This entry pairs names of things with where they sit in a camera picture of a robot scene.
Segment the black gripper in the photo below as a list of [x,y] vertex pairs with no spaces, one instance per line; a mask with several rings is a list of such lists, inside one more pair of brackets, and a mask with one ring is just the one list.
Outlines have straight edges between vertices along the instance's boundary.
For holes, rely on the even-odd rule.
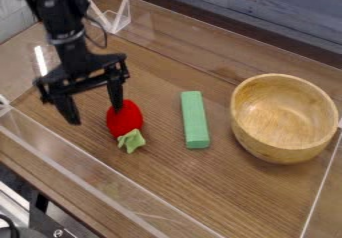
[[114,111],[123,108],[123,83],[130,78],[124,53],[98,55],[91,53],[90,69],[70,74],[62,64],[44,76],[33,80],[43,103],[55,104],[62,116],[71,125],[80,125],[79,110],[72,95],[103,85],[107,86]]

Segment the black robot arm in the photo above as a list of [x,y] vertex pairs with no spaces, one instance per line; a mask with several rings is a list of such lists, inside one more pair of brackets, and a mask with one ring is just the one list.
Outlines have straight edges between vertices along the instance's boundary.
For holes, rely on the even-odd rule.
[[83,21],[90,0],[24,0],[43,23],[47,41],[60,63],[33,80],[40,100],[52,104],[67,122],[79,125],[80,115],[72,95],[106,86],[112,107],[123,108],[123,83],[130,78],[123,53],[96,54],[88,50],[90,36]]

